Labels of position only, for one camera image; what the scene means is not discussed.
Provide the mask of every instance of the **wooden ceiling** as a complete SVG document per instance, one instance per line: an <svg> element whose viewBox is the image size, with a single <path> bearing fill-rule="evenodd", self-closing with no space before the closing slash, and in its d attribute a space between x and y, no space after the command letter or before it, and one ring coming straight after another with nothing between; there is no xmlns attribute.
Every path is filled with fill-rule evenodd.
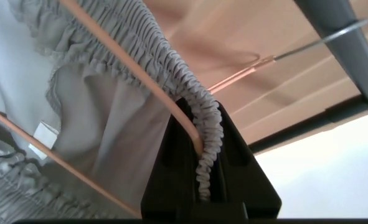
<svg viewBox="0 0 368 224"><path fill-rule="evenodd" d="M144 0L205 87L252 62L318 39L291 0ZM351 1L368 18L368 1ZM363 28L368 38L368 25ZM215 94L247 143L359 95L329 50L318 47L262 68Z"/></svg>

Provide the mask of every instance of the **ceiling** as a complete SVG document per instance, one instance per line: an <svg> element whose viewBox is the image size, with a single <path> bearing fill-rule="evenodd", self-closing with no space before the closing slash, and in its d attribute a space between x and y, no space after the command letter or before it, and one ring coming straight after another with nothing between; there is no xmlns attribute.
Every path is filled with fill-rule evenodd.
<svg viewBox="0 0 368 224"><path fill-rule="evenodd" d="M290 0L144 0L172 47L205 87L318 39ZM368 18L368 1L351 1ZM368 38L368 25L363 28ZM308 50L215 94L247 143L359 95L329 50Z"/></svg>

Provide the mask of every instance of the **metal wire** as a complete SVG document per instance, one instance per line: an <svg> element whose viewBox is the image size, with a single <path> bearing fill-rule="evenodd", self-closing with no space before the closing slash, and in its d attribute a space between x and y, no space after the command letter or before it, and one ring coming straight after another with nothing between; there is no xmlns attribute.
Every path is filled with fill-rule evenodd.
<svg viewBox="0 0 368 224"><path fill-rule="evenodd" d="M307 45L304 45L302 47L299 47L297 49L294 49L294 50L291 50L289 52L286 52L284 54L281 54L281 55L278 55L278 56L275 56L275 61L278 61L278 60L281 60L285 57L288 57L288 56L292 56L294 54L297 54L297 53L300 53L304 50L308 50L312 47L316 47L316 46L319 46L319 45L322 45L322 44L326 44L334 39L337 39L338 37L348 33L348 32L351 32L351 31L354 31L358 28L361 28L362 26L366 25L368 23L368 19L361 19L337 32L334 32L333 34L321 39L321 40L317 40L317 41L314 41L310 44L307 44Z"/></svg>

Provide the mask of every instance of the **ruffled fabric edge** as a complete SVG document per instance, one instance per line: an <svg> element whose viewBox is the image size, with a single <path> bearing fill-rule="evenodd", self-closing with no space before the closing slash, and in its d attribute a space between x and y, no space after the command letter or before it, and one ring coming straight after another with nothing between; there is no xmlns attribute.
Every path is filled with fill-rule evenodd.
<svg viewBox="0 0 368 224"><path fill-rule="evenodd" d="M50 183L23 154L0 140L0 223L25 218L116 218Z"/></svg>
<svg viewBox="0 0 368 224"><path fill-rule="evenodd" d="M115 56L55 0L9 0L18 21L25 22L43 55L55 69L68 63L84 63L98 74L109 73L140 87L141 82ZM193 123L204 141L204 153L196 170L201 200L210 196L210 171L222 145L221 114L214 97L197 80L186 63L164 38L153 15L143 2L86 1L78 3L106 30L158 85L174 100L183 97L192 108ZM60 116L55 78L47 97Z"/></svg>

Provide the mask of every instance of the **clothing tag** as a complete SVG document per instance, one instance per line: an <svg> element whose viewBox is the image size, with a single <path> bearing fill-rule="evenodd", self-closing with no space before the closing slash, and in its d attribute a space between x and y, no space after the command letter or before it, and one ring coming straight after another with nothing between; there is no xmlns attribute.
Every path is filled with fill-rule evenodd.
<svg viewBox="0 0 368 224"><path fill-rule="evenodd" d="M58 134L59 132L56 129L41 121L35 130L33 137L43 145L47 146L49 149L52 149L58 138ZM29 148L32 149L41 160L47 158L47 155L45 155L42 151L40 151L40 149L36 148L32 144L29 145Z"/></svg>

